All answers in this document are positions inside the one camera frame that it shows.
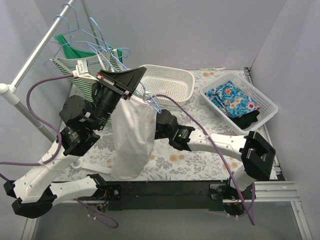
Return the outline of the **white tank top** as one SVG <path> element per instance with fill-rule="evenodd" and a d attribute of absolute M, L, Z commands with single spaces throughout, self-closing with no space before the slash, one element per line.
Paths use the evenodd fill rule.
<path fill-rule="evenodd" d="M 111 114 L 115 157 L 110 175 L 117 180 L 137 178 L 149 162 L 155 142 L 156 110 L 135 91 L 120 99 Z"/>

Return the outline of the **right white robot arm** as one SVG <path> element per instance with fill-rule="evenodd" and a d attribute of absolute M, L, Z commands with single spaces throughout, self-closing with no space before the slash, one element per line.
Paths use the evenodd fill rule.
<path fill-rule="evenodd" d="M 208 152 L 228 156 L 242 162 L 233 174 L 235 181 L 226 186 L 227 195 L 237 199 L 254 181 L 269 181 L 276 150 L 258 132 L 247 135 L 207 135 L 192 126 L 178 124 L 168 110 L 156 114 L 155 139 L 168 139 L 179 151 Z"/>

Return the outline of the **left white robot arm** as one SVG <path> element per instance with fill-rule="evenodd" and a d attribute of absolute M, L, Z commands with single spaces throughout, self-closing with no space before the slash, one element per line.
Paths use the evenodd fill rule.
<path fill-rule="evenodd" d="M 25 175 L 3 185 L 15 199 L 11 206 L 16 215 L 35 219 L 64 201 L 106 196 L 107 183 L 98 173 L 62 183 L 54 180 L 100 139 L 96 132 L 104 129 L 120 99 L 131 98 L 146 70 L 143 66 L 122 72 L 100 70 L 93 78 L 93 101 L 79 95 L 67 98 L 59 113 L 66 126 L 57 130 L 51 148 Z"/>

